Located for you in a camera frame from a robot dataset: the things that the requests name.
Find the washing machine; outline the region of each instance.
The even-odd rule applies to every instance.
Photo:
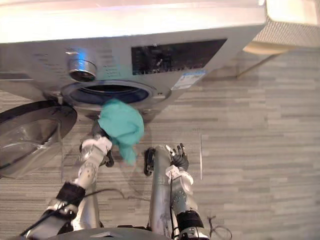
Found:
[[[150,121],[223,67],[264,23],[256,0],[4,1],[0,89],[34,103],[0,114],[0,150],[6,158],[16,153],[0,174],[16,177],[3,172],[30,156],[37,162],[57,128],[64,137],[77,113],[94,116],[110,99]]]

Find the green towel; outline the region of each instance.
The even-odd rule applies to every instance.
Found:
[[[123,159],[130,165],[136,162],[133,145],[144,135],[144,121],[133,107],[112,99],[101,110],[100,127],[110,136],[113,145],[119,147]]]

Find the robot finger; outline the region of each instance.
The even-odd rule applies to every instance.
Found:
[[[181,149],[182,149],[182,154],[187,155],[187,154],[185,153],[185,146],[184,146],[182,143],[180,143],[180,146],[181,146]]]
[[[182,155],[181,147],[178,145],[176,146],[176,149],[178,149],[178,154],[181,156]]]

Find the sticker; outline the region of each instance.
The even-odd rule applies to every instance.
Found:
[[[188,89],[204,75],[206,75],[205,70],[184,73],[171,90]]]

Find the wire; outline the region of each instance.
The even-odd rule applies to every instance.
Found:
[[[122,191],[120,191],[119,189],[117,188],[103,188],[103,189],[100,189],[100,190],[97,190],[97,191],[93,191],[87,195],[85,195],[84,197],[78,197],[70,202],[68,202],[67,204],[59,207],[57,210],[55,211],[52,211],[50,212],[49,214],[45,215],[44,217],[40,218],[38,221],[36,221],[34,224],[32,224],[31,226],[29,226],[26,230],[24,230],[22,233],[20,233],[20,236],[24,236],[25,234],[27,234],[27,232],[29,232],[31,229],[34,229],[36,226],[38,226],[40,223],[42,223],[44,220],[48,219],[49,217],[53,216],[54,214],[56,214],[57,212],[59,212],[61,209],[69,206],[70,204],[73,204],[75,202],[78,202],[79,200],[82,200],[82,199],[85,199],[87,197],[90,197],[92,195],[95,195],[95,194],[99,194],[99,193],[102,193],[102,192],[118,192],[121,196],[122,196],[122,199],[138,199],[138,200],[143,200],[143,201],[150,201],[148,199],[144,199],[144,198],[141,198],[141,197],[135,197],[135,196],[128,196],[128,197],[125,197],[125,195],[123,194]]]
[[[212,217],[208,217],[208,220],[209,220],[209,225],[210,225],[210,238],[211,238],[211,235],[212,233],[215,233],[220,239],[222,240],[231,240],[232,239],[232,232],[230,231],[229,228],[225,227],[225,226],[222,226],[222,225],[217,225],[215,227],[213,227],[212,225],[212,219],[216,218],[216,216],[212,216]],[[230,238],[224,238],[222,237],[218,232],[217,232],[217,229],[224,229],[226,230],[229,234],[230,234]]]
[[[173,177],[172,177],[172,173],[171,173],[171,181],[170,181],[170,219],[171,219],[171,229],[172,229],[172,232],[171,232],[171,238],[172,239],[175,239],[175,226],[174,226],[174,218],[172,216],[172,200],[171,200],[171,197],[172,197],[172,181],[173,181]]]
[[[197,233],[197,235],[198,235],[198,240],[199,240],[199,232],[198,232],[198,227],[195,227],[195,229],[196,229],[196,233]]]

